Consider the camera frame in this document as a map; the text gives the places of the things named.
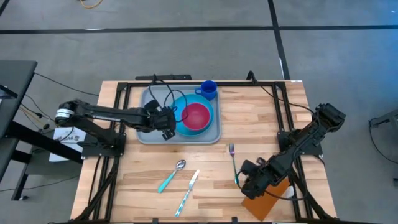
black desk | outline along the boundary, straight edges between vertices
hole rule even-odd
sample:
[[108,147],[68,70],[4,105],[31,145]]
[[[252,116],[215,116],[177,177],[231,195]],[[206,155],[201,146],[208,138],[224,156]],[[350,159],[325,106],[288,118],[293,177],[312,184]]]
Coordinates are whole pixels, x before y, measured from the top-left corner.
[[19,140],[79,164],[83,163],[80,152],[13,121],[33,79],[36,66],[35,61],[0,60],[0,84],[18,94],[16,99],[2,100],[0,104],[0,181],[11,159],[25,163],[12,200],[19,200],[21,197],[28,176],[25,172],[32,160],[32,154],[16,150]]

knife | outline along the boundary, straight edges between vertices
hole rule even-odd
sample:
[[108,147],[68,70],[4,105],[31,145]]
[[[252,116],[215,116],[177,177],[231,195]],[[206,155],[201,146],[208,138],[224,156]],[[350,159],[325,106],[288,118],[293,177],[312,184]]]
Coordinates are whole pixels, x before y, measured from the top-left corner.
[[199,170],[197,170],[197,171],[195,172],[195,174],[193,175],[191,181],[189,182],[189,188],[188,188],[188,190],[187,190],[187,193],[185,194],[184,199],[182,200],[182,202],[181,202],[181,204],[180,204],[180,206],[179,206],[177,212],[175,213],[175,216],[176,216],[176,217],[179,217],[179,216],[180,216],[182,207],[184,206],[185,201],[186,201],[187,198],[188,198],[189,192],[192,190],[193,184],[195,183],[195,181],[196,181],[198,175],[199,175]]

red bowl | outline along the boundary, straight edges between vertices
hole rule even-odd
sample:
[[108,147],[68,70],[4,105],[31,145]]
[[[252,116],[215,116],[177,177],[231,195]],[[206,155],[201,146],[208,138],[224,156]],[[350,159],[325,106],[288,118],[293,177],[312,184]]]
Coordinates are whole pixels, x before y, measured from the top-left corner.
[[182,110],[181,118],[183,119],[182,123],[189,130],[200,131],[209,124],[210,111],[201,103],[191,103]]

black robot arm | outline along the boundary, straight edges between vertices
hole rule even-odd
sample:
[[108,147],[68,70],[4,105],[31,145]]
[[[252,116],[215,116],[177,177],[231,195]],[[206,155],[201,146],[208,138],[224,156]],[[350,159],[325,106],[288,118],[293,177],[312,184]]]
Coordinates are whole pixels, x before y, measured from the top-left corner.
[[55,122],[63,127],[74,126],[96,137],[103,144],[112,145],[118,135],[114,129],[103,129],[90,119],[115,121],[137,131],[149,133],[163,131],[165,140],[174,136],[175,116],[169,107],[157,110],[159,104],[152,100],[144,108],[126,110],[95,106],[81,100],[62,103],[57,110]]
[[268,161],[258,158],[256,165],[248,160],[242,164],[241,172],[247,175],[242,193],[250,199],[264,194],[271,184],[278,185],[292,172],[293,161],[306,152],[306,149],[320,144],[326,133],[340,129],[345,114],[331,104],[320,104],[312,115],[312,122],[302,130],[295,130],[287,136],[289,147],[278,155],[271,156]]

fork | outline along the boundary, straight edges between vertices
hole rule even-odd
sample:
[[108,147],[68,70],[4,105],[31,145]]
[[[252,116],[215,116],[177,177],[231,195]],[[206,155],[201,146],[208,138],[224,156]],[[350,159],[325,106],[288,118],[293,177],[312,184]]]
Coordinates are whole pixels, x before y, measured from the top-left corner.
[[238,175],[236,175],[236,166],[235,166],[235,147],[233,143],[229,144],[229,154],[232,157],[232,163],[234,165],[234,175],[235,175],[235,184],[239,184]]

